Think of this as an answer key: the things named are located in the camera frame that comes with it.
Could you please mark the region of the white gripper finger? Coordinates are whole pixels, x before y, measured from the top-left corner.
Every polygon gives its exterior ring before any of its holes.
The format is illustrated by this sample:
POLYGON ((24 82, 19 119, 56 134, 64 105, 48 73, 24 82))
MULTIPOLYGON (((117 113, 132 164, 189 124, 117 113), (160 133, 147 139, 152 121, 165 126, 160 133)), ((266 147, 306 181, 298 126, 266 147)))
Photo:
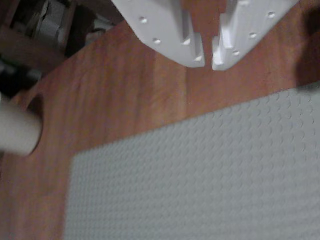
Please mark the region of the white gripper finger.
POLYGON ((179 0, 114 0, 137 38, 166 58, 187 68, 205 66, 201 34, 179 0))
POLYGON ((228 0, 212 40, 212 69, 226 71, 241 61, 298 3, 297 0, 228 0))

